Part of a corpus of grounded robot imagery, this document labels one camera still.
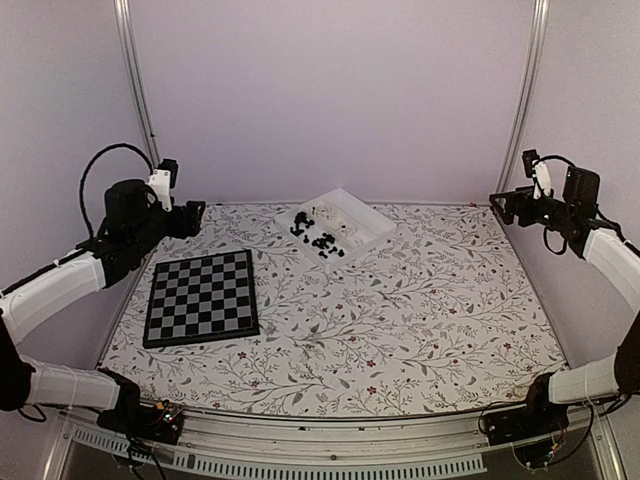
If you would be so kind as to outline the black white chessboard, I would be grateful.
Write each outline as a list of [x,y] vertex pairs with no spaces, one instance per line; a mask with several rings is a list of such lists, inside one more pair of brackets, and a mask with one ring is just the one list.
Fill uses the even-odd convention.
[[155,266],[142,339],[144,348],[230,340],[259,333],[250,250]]

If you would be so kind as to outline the white plastic tray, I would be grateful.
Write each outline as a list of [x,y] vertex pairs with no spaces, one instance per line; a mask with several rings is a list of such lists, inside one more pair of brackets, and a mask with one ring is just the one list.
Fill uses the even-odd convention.
[[327,273],[382,246],[397,224],[373,207],[337,188],[278,214],[284,238]]

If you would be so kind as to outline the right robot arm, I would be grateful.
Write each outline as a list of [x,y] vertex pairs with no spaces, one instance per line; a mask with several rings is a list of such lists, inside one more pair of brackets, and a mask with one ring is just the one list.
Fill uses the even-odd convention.
[[[544,169],[530,174],[534,184],[489,196],[504,224],[541,225],[561,235],[564,247],[597,270],[639,313],[639,250],[621,238],[614,223],[599,216],[600,177],[570,166],[560,199],[553,197]],[[582,367],[537,377],[529,388],[526,407],[517,415],[517,427],[537,436],[552,424],[561,408],[582,402],[610,399],[639,392],[639,320],[634,319],[614,353]]]

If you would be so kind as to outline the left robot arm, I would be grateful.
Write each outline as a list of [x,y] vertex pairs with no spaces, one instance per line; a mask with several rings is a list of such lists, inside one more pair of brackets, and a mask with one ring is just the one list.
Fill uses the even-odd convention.
[[126,433],[138,434],[148,426],[149,415],[139,404],[135,383],[119,374],[37,361],[17,351],[46,320],[137,270],[161,240],[196,236],[206,206],[203,201],[177,206],[168,187],[140,179],[114,184],[104,198],[105,217],[88,240],[1,293],[1,408],[95,408],[109,412]]

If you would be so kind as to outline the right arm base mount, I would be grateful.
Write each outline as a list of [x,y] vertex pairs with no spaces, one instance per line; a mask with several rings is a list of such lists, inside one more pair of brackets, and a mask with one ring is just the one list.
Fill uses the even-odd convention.
[[527,470],[547,468],[566,444],[568,406],[550,404],[529,410],[524,402],[492,402],[478,418],[478,429],[491,446],[524,441],[513,449]]

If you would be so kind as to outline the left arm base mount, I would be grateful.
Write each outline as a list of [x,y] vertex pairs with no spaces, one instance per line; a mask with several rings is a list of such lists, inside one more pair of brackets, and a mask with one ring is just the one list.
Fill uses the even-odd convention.
[[181,406],[168,400],[143,404],[140,388],[131,382],[120,386],[115,407],[102,411],[97,418],[97,425],[103,429],[168,445],[178,443],[183,424]]

